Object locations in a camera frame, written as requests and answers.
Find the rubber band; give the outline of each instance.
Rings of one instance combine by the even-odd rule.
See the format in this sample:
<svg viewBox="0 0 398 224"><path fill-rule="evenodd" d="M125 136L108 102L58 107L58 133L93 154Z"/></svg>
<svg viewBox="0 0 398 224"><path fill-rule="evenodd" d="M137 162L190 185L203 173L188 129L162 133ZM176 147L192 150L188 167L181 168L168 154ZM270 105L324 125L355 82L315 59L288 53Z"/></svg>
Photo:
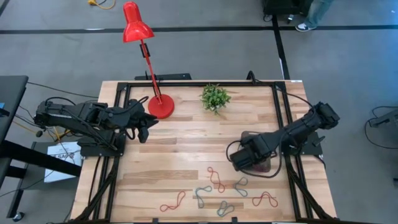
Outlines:
<svg viewBox="0 0 398 224"><path fill-rule="evenodd" d="M267 196L267 198L269 199L269 204L270 204L272 207L274 207L274 208L278 207L278 201L276 200L276 197L271 196L271 194L268 193L268 192L263 192L262 195L261 195L260 197L254 197L254 198L252 198L252 199L251 199L251 202L253 203L254 206L257 207L257 206L260 205L261 200L262 200L262 198L263 198L264 196ZM259 203L258 203L258 204L255 204L255 203L254 203L254 199L260 199ZM276 202L276 205L273 205L273 204L272 204L271 199L272 199L273 201Z"/></svg>
<svg viewBox="0 0 398 224"><path fill-rule="evenodd" d="M204 190L205 192L211 192L213 188L211 186L207 186L204 188L199 187L195 190L195 195L197 196L198 199L198 207L203 208L205 206L205 202L203 201L202 197L198 195L199 190Z"/></svg>
<svg viewBox="0 0 398 224"><path fill-rule="evenodd" d="M217 215L219 217L224 217L224 216L228 215L229 213L231 213L233 211L235 211L235 206L228 205L228 203L226 201L222 201L221 205L220 205L220 208L217 210Z"/></svg>
<svg viewBox="0 0 398 224"><path fill-rule="evenodd" d="M178 201L178 199L180 198L180 194L181 193L184 193L184 195L182 196L182 198ZM178 195L177 195L177 205L176 206L173 206L173 205L161 205L160 206L160 211L161 212L166 212L168 209L171 209L171 210L175 210L176 208L178 208L178 206L180 206L181 205L181 201L182 201L182 199L185 197L185 192L184 191L181 191L180 193L178 193Z"/></svg>
<svg viewBox="0 0 398 224"><path fill-rule="evenodd" d="M208 172L211 172L211 175L210 175L210 182L211 182L212 184L218 184L218 188L217 188L218 192L219 192L219 193L223 193L223 192L225 191L225 185L223 185L223 184L221 183L221 181L220 181L220 175L218 174L218 172L217 172L217 171L214 171L212 167L207 167L207 171L208 171ZM213 182L213 180L211 179L211 178L213 177L213 174L214 174L214 173L217 174L218 182Z"/></svg>
<svg viewBox="0 0 398 224"><path fill-rule="evenodd" d="M236 182L236 183L234 184L234 189L235 189L239 194L241 194L242 197L247 197L248 194L249 194L249 193L247 192L247 190L239 189L239 188L237 188L236 186L237 186L237 185L246 186L248 183L249 183L249 180L248 180L247 178L245 178L245 177L242 177L238 182Z"/></svg>

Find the wooden tabletop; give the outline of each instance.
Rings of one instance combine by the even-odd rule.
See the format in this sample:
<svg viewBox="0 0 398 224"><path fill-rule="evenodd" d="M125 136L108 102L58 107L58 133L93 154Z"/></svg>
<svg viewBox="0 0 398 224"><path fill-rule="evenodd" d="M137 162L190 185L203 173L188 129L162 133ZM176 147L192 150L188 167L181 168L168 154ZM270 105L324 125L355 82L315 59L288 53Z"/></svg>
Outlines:
<svg viewBox="0 0 398 224"><path fill-rule="evenodd" d="M103 82L100 102L113 106L117 83ZM289 93L306 98L302 82L286 81L286 86ZM174 99L174 113L150 128L145 144L140 144L137 139L127 141L119 165L112 222L151 222L152 218L159 218L160 222L230 222L231 217L237 217L241 222L294 221L285 166L276 177L262 179L236 172L225 156L226 146L239 139L243 131L273 132L278 129L271 88L227 86L225 89L232 96L231 103L217 116L202 107L199 95L203 87L162 87L162 93ZM152 95L151 87L134 87L130 97L139 99ZM308 105L297 98L289 97L289 102L293 119L300 118L308 111ZM87 206L96 160L97 157L91 157L84 161L72 218L77 217ZM302 160L309 191L327 213L335 216L323 164L313 156L302 156ZM273 158L271 163L272 170L269 173L273 174L278 166L278 158ZM226 186L223 193L217 191L217 184L210 182L208 167L220 174L221 183ZM99 173L94 192L98 186ZM242 197L233 188L233 184L242 177L247 177L249 181L243 187L248 192L247 197ZM209 185L213 188L211 192L198 192L205 203L203 208L198 208L195 189ZM181 191L185 192L185 197L180 206L161 212L160 206L163 204L176 205L177 195ZM267 198L258 207L253 205L252 198L259 197L264 191L275 197L277 207L273 207ZM302 195L298 189L297 192L301 213L305 217ZM106 192L100 218L104 217L107 196ZM219 217L217 209L224 200L234 206L234 212Z"/></svg>

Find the red lamp base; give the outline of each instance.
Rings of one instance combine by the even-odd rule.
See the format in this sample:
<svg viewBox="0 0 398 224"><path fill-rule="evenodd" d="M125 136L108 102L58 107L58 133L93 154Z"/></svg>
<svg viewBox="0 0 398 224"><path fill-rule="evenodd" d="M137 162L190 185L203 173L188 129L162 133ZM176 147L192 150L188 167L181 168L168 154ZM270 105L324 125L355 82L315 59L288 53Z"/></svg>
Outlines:
<svg viewBox="0 0 398 224"><path fill-rule="evenodd" d="M156 96L152 97L148 103L149 113L158 119L168 118L174 111L174 101L169 95L162 94L162 104L159 104Z"/></svg>

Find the shoe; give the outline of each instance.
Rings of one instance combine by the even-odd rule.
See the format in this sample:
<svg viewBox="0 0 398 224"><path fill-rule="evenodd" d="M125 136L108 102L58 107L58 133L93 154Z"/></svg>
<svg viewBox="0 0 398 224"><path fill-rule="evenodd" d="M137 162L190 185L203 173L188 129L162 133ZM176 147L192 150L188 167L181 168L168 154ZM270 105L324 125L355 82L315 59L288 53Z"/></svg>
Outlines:
<svg viewBox="0 0 398 224"><path fill-rule="evenodd" d="M305 25L304 23L299 24L296 26L296 30L299 32L306 32L306 31L310 31L313 30L315 28L309 28L307 25Z"/></svg>

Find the small green plant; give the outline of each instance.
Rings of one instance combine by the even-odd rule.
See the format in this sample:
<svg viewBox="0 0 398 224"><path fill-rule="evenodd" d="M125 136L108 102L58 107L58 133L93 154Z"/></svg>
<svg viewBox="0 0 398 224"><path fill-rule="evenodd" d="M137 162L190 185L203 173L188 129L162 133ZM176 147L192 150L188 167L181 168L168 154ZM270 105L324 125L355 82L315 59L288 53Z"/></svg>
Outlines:
<svg viewBox="0 0 398 224"><path fill-rule="evenodd" d="M203 107L206 110L211 110L214 114L218 114L218 109L222 106L226 107L225 104L229 103L231 99L230 96L226 94L226 90L218 87L218 85L207 85L203 89L203 94L201 96L201 101Z"/></svg>

